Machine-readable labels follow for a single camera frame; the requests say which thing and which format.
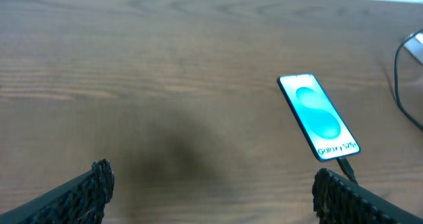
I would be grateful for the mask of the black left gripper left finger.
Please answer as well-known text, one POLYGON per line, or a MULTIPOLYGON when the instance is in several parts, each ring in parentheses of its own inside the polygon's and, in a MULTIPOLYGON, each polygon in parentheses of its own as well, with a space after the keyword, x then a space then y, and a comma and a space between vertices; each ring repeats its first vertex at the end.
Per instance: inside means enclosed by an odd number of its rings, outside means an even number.
POLYGON ((1 214, 2 223, 101 223, 114 191, 114 173, 106 159, 91 170, 1 214))

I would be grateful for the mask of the blue Galaxy smartphone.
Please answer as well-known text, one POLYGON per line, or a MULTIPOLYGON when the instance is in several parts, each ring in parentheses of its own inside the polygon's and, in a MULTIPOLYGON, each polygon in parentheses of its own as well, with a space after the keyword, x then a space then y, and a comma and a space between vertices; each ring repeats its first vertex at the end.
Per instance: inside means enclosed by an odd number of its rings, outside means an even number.
POLYGON ((281 76, 277 83, 318 161, 360 153, 361 147, 313 74, 281 76))

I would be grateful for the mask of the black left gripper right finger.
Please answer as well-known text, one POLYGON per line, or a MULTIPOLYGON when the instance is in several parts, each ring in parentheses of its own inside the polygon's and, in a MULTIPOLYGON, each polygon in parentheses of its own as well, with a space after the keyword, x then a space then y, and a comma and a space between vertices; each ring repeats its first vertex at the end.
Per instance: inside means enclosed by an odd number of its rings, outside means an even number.
POLYGON ((422 218, 327 168, 315 175, 312 195, 313 211, 320 224, 422 224, 422 218))

